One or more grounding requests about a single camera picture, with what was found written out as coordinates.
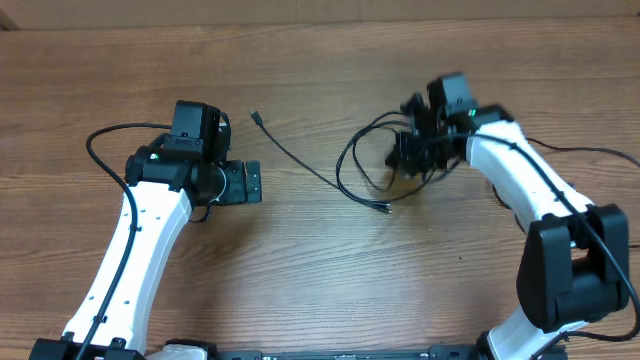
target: wooden surface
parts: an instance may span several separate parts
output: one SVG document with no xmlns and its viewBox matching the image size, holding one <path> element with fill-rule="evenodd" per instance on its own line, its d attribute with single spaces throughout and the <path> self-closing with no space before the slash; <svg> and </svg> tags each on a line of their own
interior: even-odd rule
<svg viewBox="0 0 640 360">
<path fill-rule="evenodd" d="M 633 16 L 640 0 L 0 0 L 24 30 Z"/>
<path fill-rule="evenodd" d="M 215 209 L 180 235 L 155 299 L 148 349 L 173 337 L 265 351 L 469 343 L 516 307 L 524 236 L 486 180 L 462 166 L 382 215 L 285 157 L 333 178 L 351 135 L 428 81 L 464 70 L 528 135 L 640 157 L 640 19 L 520 19 L 0 33 L 0 358 L 56 338 L 91 285 L 121 191 L 85 152 L 98 128 L 170 123 L 175 101 L 227 111 L 232 159 L 262 163 L 264 203 Z M 96 151 L 121 174 L 155 137 L 122 131 Z M 392 140 L 359 148 L 382 180 Z M 599 154 L 548 161 L 640 244 L 640 171 Z M 351 160 L 345 181 L 368 191 Z M 640 254 L 631 249 L 640 284 Z M 621 334 L 630 309 L 589 326 Z M 576 359 L 631 359 L 640 340 L 576 340 Z"/>
</svg>

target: wall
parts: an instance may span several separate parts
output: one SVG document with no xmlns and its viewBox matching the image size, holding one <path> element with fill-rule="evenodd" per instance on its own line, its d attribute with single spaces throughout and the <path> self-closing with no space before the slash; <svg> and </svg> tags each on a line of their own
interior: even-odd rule
<svg viewBox="0 0 640 360">
<path fill-rule="evenodd" d="M 10 29 L 631 16 L 640 0 L 0 0 Z"/>
</svg>

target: cable end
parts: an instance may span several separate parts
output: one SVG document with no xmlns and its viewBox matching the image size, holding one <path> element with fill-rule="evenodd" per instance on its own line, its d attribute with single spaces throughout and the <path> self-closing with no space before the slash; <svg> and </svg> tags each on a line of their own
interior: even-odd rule
<svg viewBox="0 0 640 360">
<path fill-rule="evenodd" d="M 262 117 L 260 117 L 260 114 L 258 114 L 257 110 L 254 109 L 249 109 L 249 115 L 251 115 L 251 118 L 253 119 L 253 121 L 256 123 L 256 125 L 262 127 Z"/>
</svg>

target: white arm segment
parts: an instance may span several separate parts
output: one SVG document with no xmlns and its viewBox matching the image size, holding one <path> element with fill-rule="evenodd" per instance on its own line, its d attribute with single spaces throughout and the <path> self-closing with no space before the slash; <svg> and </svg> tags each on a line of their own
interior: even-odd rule
<svg viewBox="0 0 640 360">
<path fill-rule="evenodd" d="M 126 349 L 144 354 L 147 325 L 158 283 L 176 238 L 191 214 L 184 190 L 169 185 L 140 182 L 130 187 L 138 207 L 138 227 L 129 260 L 107 308 L 107 321 L 100 324 L 91 344 L 109 346 L 113 338 L 126 340 Z M 73 341 L 84 341 L 93 317 L 98 313 L 113 280 L 129 237 L 131 207 L 124 196 L 120 220 L 100 265 L 98 275 L 76 315 L 64 333 L 73 332 Z"/>
<path fill-rule="evenodd" d="M 567 200 L 580 212 L 587 210 L 591 200 L 576 192 L 529 145 L 516 122 L 498 121 L 482 125 L 476 134 L 485 134 L 516 143 L 526 151 L 564 192 Z M 467 160 L 480 170 L 495 186 L 500 198 L 511 207 L 525 232 L 529 224 L 546 214 L 558 217 L 571 215 L 569 210 L 556 201 L 556 196 L 540 178 L 535 169 L 518 152 L 509 146 L 488 139 L 471 137 L 467 140 Z M 587 325 L 584 321 L 567 324 L 556 332 L 545 334 L 535 327 L 518 308 L 503 324 L 489 332 L 489 347 L 495 360 L 529 359 L 559 332 L 577 330 Z"/>
</svg>

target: wooden table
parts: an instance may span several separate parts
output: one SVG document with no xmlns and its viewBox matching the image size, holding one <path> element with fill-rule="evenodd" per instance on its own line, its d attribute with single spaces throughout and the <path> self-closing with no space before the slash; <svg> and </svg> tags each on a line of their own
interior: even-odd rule
<svg viewBox="0 0 640 360">
<path fill-rule="evenodd" d="M 230 158 L 261 161 L 264 202 L 217 208 L 185 228 L 155 299 L 149 351 L 173 337 L 264 351 L 475 341 L 517 306 L 525 240 L 487 181 L 462 166 L 382 215 L 287 158 L 248 109 L 333 178 L 357 129 L 463 70 L 481 103 L 502 103 L 532 137 L 640 157 L 638 34 L 632 17 L 0 33 L 0 358 L 25 359 L 36 338 L 61 334 L 111 239 L 121 190 L 86 154 L 87 135 L 169 124 L 178 99 L 229 113 Z M 113 133 L 96 151 L 122 174 L 156 134 Z M 376 134 L 359 147 L 377 181 L 391 143 Z M 637 168 L 541 152 L 595 202 L 622 207 L 640 245 Z M 369 195 L 350 159 L 344 177 Z M 589 329 L 621 334 L 631 316 Z M 630 359 L 640 340 L 569 348 L 576 359 Z"/>
</svg>

